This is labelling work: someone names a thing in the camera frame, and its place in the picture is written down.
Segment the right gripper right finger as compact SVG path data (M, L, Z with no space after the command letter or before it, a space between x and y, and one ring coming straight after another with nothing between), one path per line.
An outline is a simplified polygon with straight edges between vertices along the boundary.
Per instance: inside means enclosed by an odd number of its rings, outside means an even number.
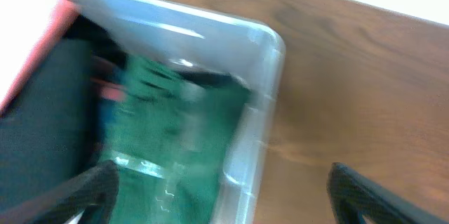
M339 224L363 224L366 219L374 223L447 224L343 163L332 164L327 191Z

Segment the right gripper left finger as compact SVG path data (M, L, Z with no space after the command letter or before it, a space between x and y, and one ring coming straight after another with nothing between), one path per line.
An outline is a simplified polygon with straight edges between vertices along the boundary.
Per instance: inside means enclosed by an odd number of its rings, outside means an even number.
M80 223L108 224L119 191L119 171L112 160L99 163L56 188L8 209L2 223L66 223L82 213Z

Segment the black cloth with tape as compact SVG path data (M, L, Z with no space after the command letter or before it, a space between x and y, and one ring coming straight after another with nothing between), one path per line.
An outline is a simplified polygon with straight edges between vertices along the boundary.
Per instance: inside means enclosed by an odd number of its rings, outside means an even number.
M102 141L100 89L117 84L126 54L79 16L1 115L1 210L94 166Z

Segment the dark green taped cloth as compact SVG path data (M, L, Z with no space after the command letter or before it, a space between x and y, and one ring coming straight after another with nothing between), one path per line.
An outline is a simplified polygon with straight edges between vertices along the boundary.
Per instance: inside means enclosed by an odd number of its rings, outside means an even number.
M102 159L119 169L112 223L208 223L251 92L228 74L129 58L109 106Z

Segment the pink shirt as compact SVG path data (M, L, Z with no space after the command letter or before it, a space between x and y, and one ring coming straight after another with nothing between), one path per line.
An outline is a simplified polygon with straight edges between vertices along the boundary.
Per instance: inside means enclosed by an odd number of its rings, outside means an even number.
M69 0L1 0L1 111L77 15Z

